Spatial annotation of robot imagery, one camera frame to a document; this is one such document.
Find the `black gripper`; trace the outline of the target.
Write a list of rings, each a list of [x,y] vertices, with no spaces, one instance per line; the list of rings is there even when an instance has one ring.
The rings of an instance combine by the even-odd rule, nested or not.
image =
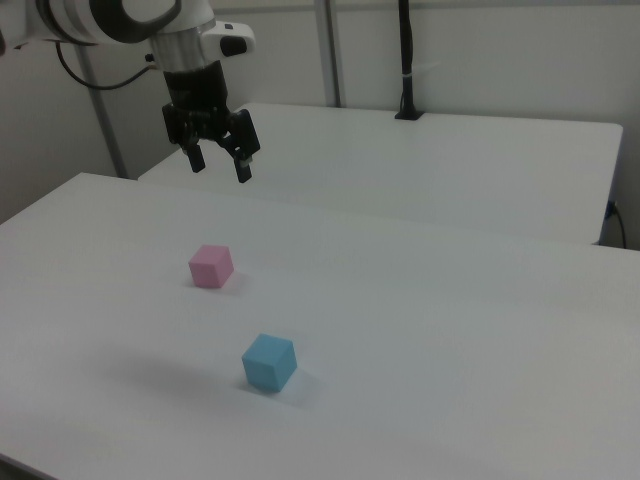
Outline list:
[[[218,143],[233,159],[239,183],[252,178],[251,162],[261,146],[246,109],[230,112],[220,61],[190,72],[165,72],[171,102],[162,108],[169,141],[181,146],[194,173],[206,164],[200,139]]]

